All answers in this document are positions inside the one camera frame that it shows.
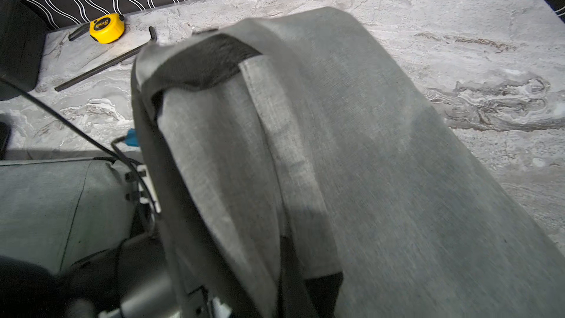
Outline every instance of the marble floor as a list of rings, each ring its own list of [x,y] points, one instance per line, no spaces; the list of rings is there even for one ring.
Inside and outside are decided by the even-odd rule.
[[[565,252],[565,25],[543,0],[195,0],[127,17],[114,44],[48,35],[33,95],[108,145],[133,127],[133,59],[55,92],[61,82],[149,39],[170,44],[245,17],[335,6],[396,59],[446,123]],[[96,151],[36,106],[0,102],[13,127],[7,157]]]

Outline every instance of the black wire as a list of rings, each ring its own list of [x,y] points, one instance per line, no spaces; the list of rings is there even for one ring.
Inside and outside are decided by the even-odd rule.
[[[129,170],[135,175],[135,177],[137,178],[137,181],[139,182],[139,184],[143,188],[145,195],[147,196],[147,198],[151,202],[151,209],[153,210],[153,215],[156,216],[157,215],[157,208],[155,206],[156,205],[155,200],[153,199],[151,192],[149,191],[149,187],[147,187],[147,185],[145,184],[145,181],[143,180],[143,178],[141,177],[141,175],[137,171],[137,168],[132,165],[130,160],[124,155],[124,153],[116,145],[117,143],[123,142],[125,140],[125,138],[126,138],[125,136],[116,138],[116,139],[114,139],[114,141],[112,141],[110,143],[110,145],[112,146],[112,149],[114,149],[114,151],[116,152],[118,160],[123,162],[129,168]],[[148,231],[150,236],[153,235],[154,230],[155,230],[155,221],[152,221],[151,227]]]
[[[130,171],[135,174],[137,181],[141,184],[141,187],[143,188],[143,190],[145,191],[147,197],[149,198],[149,201],[151,201],[151,208],[152,210],[156,213],[157,208],[155,208],[155,201],[153,200],[153,197],[151,195],[151,193],[149,192],[149,188],[147,187],[147,185],[145,184],[145,182],[143,181],[143,178],[141,178],[141,175],[139,174],[139,172],[137,171],[137,169],[133,166],[133,164],[139,165],[140,163],[137,160],[133,160],[130,159],[128,157],[126,157],[123,152],[115,145],[116,143],[122,142],[125,140],[125,137],[120,137],[115,139],[111,145],[112,148],[114,149],[115,152],[110,151],[108,148],[104,147],[103,145],[101,145],[100,143],[98,143],[96,140],[94,140],[93,138],[90,138],[88,135],[86,135],[82,130],[80,130],[79,128],[75,127],[73,123],[69,122],[68,120],[66,120],[63,116],[61,116],[59,113],[57,113],[57,111],[53,110],[51,107],[49,107],[48,105],[46,105],[45,103],[41,102],[40,100],[36,99],[35,97],[33,97],[32,95],[30,95],[29,93],[27,93],[27,91],[24,91],[23,89],[19,88],[18,86],[12,84],[9,81],[6,81],[2,78],[0,78],[1,82],[4,82],[6,85],[9,85],[11,88],[17,90],[19,93],[21,93],[26,99],[30,100],[31,102],[35,103],[36,105],[38,105],[39,107],[41,107],[44,111],[46,111],[47,113],[49,113],[50,115],[52,115],[53,117],[55,117],[57,120],[59,120],[61,123],[63,123],[65,126],[69,127],[72,131],[74,131],[76,134],[78,134],[79,136],[81,136],[82,138],[84,138],[86,141],[88,141],[89,143],[91,143],[92,145],[96,146],[97,148],[99,148],[100,150],[102,150],[103,152],[106,152],[108,155],[112,156],[114,159],[116,160],[120,160],[121,162],[124,163],[124,165],[126,165]]]
[[[30,100],[31,102],[35,103],[36,105],[38,105],[39,107],[41,107],[44,111],[46,111],[47,113],[49,113],[50,115],[52,115],[53,117],[55,117],[56,119],[58,119],[61,123],[65,124],[67,127],[69,127],[72,131],[74,131],[76,134],[80,135],[82,138],[86,139],[89,143],[91,143],[92,145],[96,146],[97,148],[99,148],[100,150],[102,150],[103,152],[106,152],[108,155],[111,155],[114,159],[119,159],[118,156],[110,151],[108,148],[104,147],[103,145],[99,144],[96,140],[94,140],[93,138],[90,138],[88,135],[86,135],[82,130],[80,130],[79,128],[75,127],[73,123],[69,122],[68,120],[66,120],[63,116],[61,116],[59,113],[57,113],[55,110],[53,110],[51,107],[49,107],[48,105],[46,105],[45,103],[39,101],[38,99],[36,99],[35,97],[33,97],[32,95],[30,95],[29,93],[27,93],[26,91],[24,91],[23,89],[19,88],[18,86],[12,84],[9,81],[6,81],[4,79],[0,78],[0,81],[4,82],[5,84],[9,85],[11,88],[18,90],[19,93],[21,93],[26,99]]]

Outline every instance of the gray fabric cover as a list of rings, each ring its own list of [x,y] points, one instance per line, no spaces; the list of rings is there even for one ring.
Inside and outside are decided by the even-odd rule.
[[[565,312],[565,258],[354,18],[324,8],[220,32],[263,55],[208,90],[166,91],[158,125],[263,316],[282,234],[305,279],[343,271],[336,317]],[[141,89],[179,50],[140,54]]]
[[[105,160],[0,161],[0,255],[57,273],[128,238],[126,172]]]

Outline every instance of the black fabric trim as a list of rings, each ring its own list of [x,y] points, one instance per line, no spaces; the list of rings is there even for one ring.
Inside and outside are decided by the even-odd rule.
[[[343,283],[343,273],[335,273],[316,279],[306,280],[306,289],[310,300],[320,318],[332,318],[337,296]]]
[[[176,167],[167,142],[145,110],[135,77],[135,64],[132,70],[133,119],[139,146],[162,205],[158,223],[160,227],[166,226],[166,233],[170,235],[165,242],[174,244],[179,259],[194,276],[225,301],[239,317],[259,317],[253,301],[217,249]]]
[[[343,273],[302,279],[292,240],[280,237],[279,318],[332,318]]]
[[[211,36],[162,63],[141,86],[149,117],[155,121],[162,92],[169,88],[201,91],[239,73],[238,64],[261,53],[226,34]]]

